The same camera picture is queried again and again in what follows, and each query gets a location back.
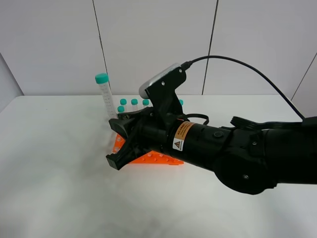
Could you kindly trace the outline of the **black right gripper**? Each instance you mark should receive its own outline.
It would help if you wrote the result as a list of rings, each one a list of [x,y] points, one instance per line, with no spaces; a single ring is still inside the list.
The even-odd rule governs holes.
[[[154,107],[119,113],[117,119],[110,119],[110,128],[123,138],[133,131],[136,137],[129,137],[117,153],[106,155],[108,164],[120,170],[143,155],[143,150],[154,150],[166,155],[178,153],[172,143],[177,128],[186,121],[182,111],[160,114]]]

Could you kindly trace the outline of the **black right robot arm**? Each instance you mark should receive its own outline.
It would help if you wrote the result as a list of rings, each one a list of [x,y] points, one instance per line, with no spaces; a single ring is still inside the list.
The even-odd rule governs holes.
[[[152,107],[111,119],[124,138],[107,155],[111,167],[156,151],[212,171],[230,189],[259,194],[279,183],[316,184],[317,127],[303,122],[257,123],[233,117],[231,127],[190,122],[182,110],[164,113]]]

